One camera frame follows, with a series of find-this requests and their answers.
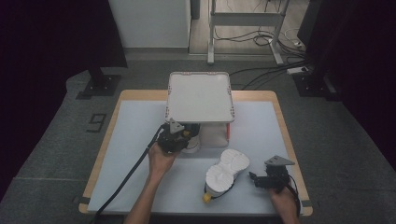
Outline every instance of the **white storage box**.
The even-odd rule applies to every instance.
[[[227,73],[175,72],[169,77],[165,120],[201,124],[201,146],[226,147],[235,117]]]

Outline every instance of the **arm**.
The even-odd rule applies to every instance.
[[[164,155],[161,148],[155,143],[148,152],[149,174],[146,185],[134,203],[134,207],[125,219],[124,224],[147,224],[151,214],[151,206],[155,193],[166,172],[172,167],[177,153]]]
[[[285,224],[299,224],[300,220],[297,218],[297,207],[294,201],[294,196],[287,188],[276,193],[275,189],[268,189],[271,195],[271,203],[275,210],[280,215]]]

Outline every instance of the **hand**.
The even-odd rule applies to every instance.
[[[165,154],[161,147],[154,143],[148,152],[149,176],[148,179],[161,181],[166,172],[172,167],[178,152]]]
[[[271,203],[285,224],[300,223],[297,218],[294,195],[288,188],[283,188],[279,193],[276,192],[276,189],[268,189],[268,192],[271,195]]]

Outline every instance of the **box lid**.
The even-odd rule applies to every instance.
[[[230,123],[234,119],[230,78],[224,72],[174,72],[169,77],[165,120]]]

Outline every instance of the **white cabinet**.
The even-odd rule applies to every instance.
[[[187,48],[190,0],[109,0],[124,48]]]

